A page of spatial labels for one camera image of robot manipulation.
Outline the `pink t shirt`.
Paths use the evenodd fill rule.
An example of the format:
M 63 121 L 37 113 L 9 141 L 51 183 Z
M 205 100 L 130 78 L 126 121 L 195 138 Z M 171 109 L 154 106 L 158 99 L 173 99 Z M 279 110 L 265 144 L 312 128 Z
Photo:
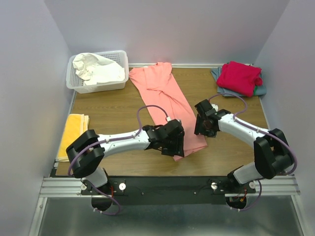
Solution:
M 195 135 L 196 116 L 186 100 L 168 62 L 133 68 L 129 79 L 138 89 L 145 105 L 157 105 L 163 108 L 172 119 L 179 119 L 184 128 L 184 156 L 188 156 L 207 147 L 204 136 Z

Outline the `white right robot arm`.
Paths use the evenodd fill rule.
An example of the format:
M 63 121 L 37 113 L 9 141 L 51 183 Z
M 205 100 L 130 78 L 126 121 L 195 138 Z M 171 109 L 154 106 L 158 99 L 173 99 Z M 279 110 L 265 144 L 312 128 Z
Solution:
M 253 148 L 253 162 L 231 171 L 218 186 L 233 193 L 253 181 L 272 179 L 284 174 L 289 167 L 296 168 L 296 157 L 284 133 L 253 126 L 225 109 L 218 110 L 205 99 L 195 106 L 197 118 L 195 134 L 215 137 L 221 131 L 233 135 Z

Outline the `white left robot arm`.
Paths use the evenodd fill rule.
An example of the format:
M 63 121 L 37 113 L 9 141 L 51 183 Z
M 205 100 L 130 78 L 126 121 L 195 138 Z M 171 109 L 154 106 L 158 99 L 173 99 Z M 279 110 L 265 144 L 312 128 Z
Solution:
M 109 189 L 108 175 L 99 165 L 103 158 L 132 150 L 159 150 L 162 155 L 184 156 L 184 128 L 173 119 L 164 125 L 145 125 L 139 130 L 98 135 L 91 129 L 85 131 L 66 148 L 70 166 L 68 175 L 84 178 L 98 194 Z

